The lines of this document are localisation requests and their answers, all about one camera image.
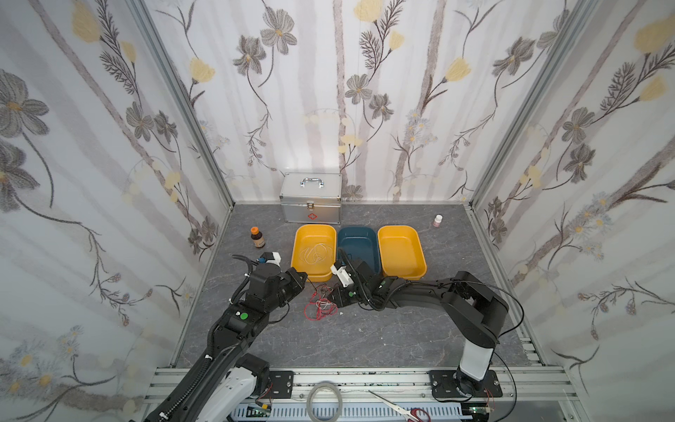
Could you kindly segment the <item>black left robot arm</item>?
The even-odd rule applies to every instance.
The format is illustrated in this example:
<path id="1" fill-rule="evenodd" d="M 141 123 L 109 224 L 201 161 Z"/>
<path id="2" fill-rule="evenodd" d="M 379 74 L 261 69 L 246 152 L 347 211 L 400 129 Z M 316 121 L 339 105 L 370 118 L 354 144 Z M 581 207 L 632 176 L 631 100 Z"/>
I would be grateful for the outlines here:
<path id="1" fill-rule="evenodd" d="M 243 282 L 211 326 L 200 358 L 146 421 L 226 421 L 244 399 L 271 390 L 269 363 L 248 350 L 271 314 L 302 293 L 308 275 L 282 270 L 275 252 L 234 258 L 247 264 Z"/>

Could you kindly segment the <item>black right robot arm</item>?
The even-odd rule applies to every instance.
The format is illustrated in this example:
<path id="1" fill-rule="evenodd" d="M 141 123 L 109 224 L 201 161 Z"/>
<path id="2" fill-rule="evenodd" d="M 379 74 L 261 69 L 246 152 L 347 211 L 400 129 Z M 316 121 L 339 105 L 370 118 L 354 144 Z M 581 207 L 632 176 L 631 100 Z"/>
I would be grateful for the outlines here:
<path id="1" fill-rule="evenodd" d="M 339 282 L 330 293 L 330 302 L 339 308 L 358 304 L 378 312 L 403 307 L 441 309 L 464 337 L 462 358 L 451 381 L 455 394 L 469 398 L 483 390 L 510 311 L 503 298 L 505 290 L 466 271 L 438 281 L 385 277 L 366 262 L 351 260 L 343 249 L 337 251 L 332 272 Z"/>

